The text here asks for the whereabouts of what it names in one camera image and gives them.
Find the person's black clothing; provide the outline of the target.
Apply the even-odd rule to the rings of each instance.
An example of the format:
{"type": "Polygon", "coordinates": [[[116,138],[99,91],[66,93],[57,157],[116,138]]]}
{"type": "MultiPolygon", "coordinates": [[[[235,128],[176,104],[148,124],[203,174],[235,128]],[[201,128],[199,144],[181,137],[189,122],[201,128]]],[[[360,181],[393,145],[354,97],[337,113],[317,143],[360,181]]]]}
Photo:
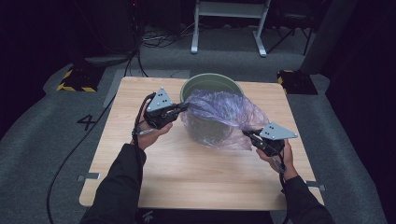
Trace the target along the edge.
{"type": "Polygon", "coordinates": [[[266,211],[140,208],[136,224],[274,224],[266,211]]]}

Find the white metal table frame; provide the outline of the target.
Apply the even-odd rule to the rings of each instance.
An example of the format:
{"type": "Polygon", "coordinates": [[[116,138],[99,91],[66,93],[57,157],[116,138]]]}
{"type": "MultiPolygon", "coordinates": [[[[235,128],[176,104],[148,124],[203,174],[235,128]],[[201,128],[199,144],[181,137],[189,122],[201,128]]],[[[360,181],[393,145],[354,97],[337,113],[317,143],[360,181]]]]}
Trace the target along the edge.
{"type": "Polygon", "coordinates": [[[253,37],[261,57],[267,55],[267,50],[262,43],[261,35],[272,0],[264,0],[260,4],[209,2],[196,0],[194,9],[194,29],[191,41],[191,53],[198,52],[199,20],[203,16],[228,17],[243,19],[259,19],[258,29],[253,32],[253,37]]]}

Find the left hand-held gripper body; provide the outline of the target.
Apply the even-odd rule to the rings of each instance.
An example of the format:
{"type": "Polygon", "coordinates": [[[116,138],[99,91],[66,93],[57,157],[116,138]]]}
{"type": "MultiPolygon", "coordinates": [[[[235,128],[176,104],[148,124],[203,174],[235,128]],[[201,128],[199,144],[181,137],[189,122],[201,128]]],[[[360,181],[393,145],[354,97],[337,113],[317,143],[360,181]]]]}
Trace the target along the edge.
{"type": "Polygon", "coordinates": [[[173,122],[171,114],[176,109],[176,104],[170,99],[164,87],[160,87],[156,92],[147,96],[145,101],[144,119],[152,128],[160,130],[166,124],[173,122]]]}

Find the purple plastic bag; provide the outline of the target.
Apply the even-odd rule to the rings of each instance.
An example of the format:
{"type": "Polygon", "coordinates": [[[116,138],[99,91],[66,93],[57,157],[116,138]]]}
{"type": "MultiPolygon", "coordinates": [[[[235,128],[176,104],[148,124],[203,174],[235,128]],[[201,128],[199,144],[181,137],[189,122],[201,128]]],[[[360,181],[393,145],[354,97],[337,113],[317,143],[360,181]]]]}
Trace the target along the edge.
{"type": "Polygon", "coordinates": [[[180,114],[192,140],[205,147],[251,150],[243,131],[263,128],[269,119],[244,94],[234,91],[194,90],[188,109],[180,114]]]}

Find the yellow black striped base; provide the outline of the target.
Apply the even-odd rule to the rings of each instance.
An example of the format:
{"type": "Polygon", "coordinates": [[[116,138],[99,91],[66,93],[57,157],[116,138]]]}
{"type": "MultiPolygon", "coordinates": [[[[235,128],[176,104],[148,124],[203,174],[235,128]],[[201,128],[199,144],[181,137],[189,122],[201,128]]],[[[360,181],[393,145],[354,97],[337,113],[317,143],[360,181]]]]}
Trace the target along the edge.
{"type": "Polygon", "coordinates": [[[309,75],[300,70],[280,70],[276,74],[277,82],[286,94],[317,95],[318,91],[309,75]]]}
{"type": "Polygon", "coordinates": [[[57,87],[58,91],[97,92],[104,67],[75,68],[71,66],[57,87]]]}

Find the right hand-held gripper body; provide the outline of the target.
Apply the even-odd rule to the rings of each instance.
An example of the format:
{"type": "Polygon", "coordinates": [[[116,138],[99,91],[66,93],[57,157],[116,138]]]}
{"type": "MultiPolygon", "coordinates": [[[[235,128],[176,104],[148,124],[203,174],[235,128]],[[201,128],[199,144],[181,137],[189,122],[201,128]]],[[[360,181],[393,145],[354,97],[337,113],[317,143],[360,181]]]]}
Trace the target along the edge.
{"type": "Polygon", "coordinates": [[[270,121],[266,126],[260,129],[260,138],[262,145],[257,147],[268,157],[279,155],[285,146],[285,139],[297,138],[298,134],[281,125],[270,121]]]}

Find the grey column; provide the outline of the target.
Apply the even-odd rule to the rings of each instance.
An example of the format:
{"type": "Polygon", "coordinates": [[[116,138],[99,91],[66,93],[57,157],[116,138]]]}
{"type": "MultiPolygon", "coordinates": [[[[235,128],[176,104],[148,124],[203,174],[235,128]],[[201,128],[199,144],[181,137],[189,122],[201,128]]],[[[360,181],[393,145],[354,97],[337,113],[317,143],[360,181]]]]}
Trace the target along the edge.
{"type": "Polygon", "coordinates": [[[357,3],[358,0],[332,0],[319,26],[318,33],[300,67],[302,73],[315,75],[321,72],[347,26],[347,22],[357,3]]]}

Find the person's left hand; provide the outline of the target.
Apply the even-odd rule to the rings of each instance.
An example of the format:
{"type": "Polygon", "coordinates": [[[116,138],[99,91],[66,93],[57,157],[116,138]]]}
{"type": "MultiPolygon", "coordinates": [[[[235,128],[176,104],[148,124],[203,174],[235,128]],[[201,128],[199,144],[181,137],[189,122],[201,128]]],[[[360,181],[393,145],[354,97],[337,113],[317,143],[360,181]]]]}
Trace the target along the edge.
{"type": "Polygon", "coordinates": [[[168,133],[172,127],[173,123],[170,122],[162,127],[160,130],[154,129],[153,131],[150,131],[148,133],[138,134],[137,136],[133,136],[133,140],[131,141],[131,143],[136,147],[145,150],[147,147],[153,145],[160,136],[168,133]]]}

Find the person's right hand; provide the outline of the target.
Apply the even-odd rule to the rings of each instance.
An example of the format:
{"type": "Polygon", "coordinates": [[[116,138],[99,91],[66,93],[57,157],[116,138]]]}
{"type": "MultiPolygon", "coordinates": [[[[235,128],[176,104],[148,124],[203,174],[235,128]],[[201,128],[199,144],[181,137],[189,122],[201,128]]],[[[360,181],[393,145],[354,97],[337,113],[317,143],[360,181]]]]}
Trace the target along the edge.
{"type": "Polygon", "coordinates": [[[298,173],[296,169],[294,168],[293,165],[293,155],[292,155],[292,150],[291,146],[288,140],[284,141],[285,146],[281,152],[282,159],[280,159],[278,156],[274,157],[267,157],[264,152],[262,152],[260,149],[257,149],[256,152],[259,155],[259,157],[263,160],[266,161],[270,164],[270,166],[277,172],[279,173],[280,170],[276,166],[276,161],[279,162],[280,164],[284,164],[286,166],[286,170],[283,174],[283,179],[284,181],[288,181],[289,179],[292,179],[296,176],[298,176],[298,173]]]}

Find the black tripod stand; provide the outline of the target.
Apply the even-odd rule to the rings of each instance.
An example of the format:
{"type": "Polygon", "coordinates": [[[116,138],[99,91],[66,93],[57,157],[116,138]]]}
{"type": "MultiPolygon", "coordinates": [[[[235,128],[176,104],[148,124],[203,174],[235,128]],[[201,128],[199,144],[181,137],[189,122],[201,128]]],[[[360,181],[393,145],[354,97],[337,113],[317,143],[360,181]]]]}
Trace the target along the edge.
{"type": "Polygon", "coordinates": [[[277,31],[279,31],[280,28],[287,28],[288,31],[280,37],[280,39],[271,47],[267,50],[268,53],[270,53],[272,50],[274,50],[276,47],[278,47],[284,40],[286,40],[289,36],[294,35],[295,32],[300,29],[306,38],[305,44],[304,44],[304,51],[303,55],[305,56],[306,53],[308,52],[308,46],[310,44],[311,36],[313,34],[314,30],[314,20],[307,16],[303,18],[297,18],[297,17],[287,17],[283,19],[278,19],[275,22],[275,28],[277,31]]]}

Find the green round trash bin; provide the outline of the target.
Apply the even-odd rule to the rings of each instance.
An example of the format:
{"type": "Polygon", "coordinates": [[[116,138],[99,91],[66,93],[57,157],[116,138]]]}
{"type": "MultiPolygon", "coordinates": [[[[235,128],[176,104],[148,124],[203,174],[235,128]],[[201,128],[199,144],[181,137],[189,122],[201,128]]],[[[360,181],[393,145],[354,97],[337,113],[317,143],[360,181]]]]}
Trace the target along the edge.
{"type": "MultiPolygon", "coordinates": [[[[243,94],[241,87],[229,77],[206,73],[189,78],[180,91],[180,101],[185,102],[194,91],[226,91],[243,94]]],[[[229,137],[233,128],[216,120],[194,116],[189,110],[182,112],[181,120],[189,136],[199,144],[218,147],[229,137]]]]}

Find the grey tape strip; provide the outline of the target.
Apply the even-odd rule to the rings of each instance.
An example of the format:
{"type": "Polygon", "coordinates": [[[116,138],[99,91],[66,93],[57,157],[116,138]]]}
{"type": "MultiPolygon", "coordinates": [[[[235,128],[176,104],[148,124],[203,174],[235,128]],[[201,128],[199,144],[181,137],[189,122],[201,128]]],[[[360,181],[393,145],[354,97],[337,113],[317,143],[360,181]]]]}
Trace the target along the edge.
{"type": "Polygon", "coordinates": [[[317,181],[305,181],[305,184],[310,188],[317,188],[320,191],[326,191],[326,187],[324,185],[319,184],[317,181]]]}
{"type": "Polygon", "coordinates": [[[85,175],[79,175],[77,182],[84,182],[86,179],[100,179],[101,174],[99,173],[87,173],[85,175]]]}

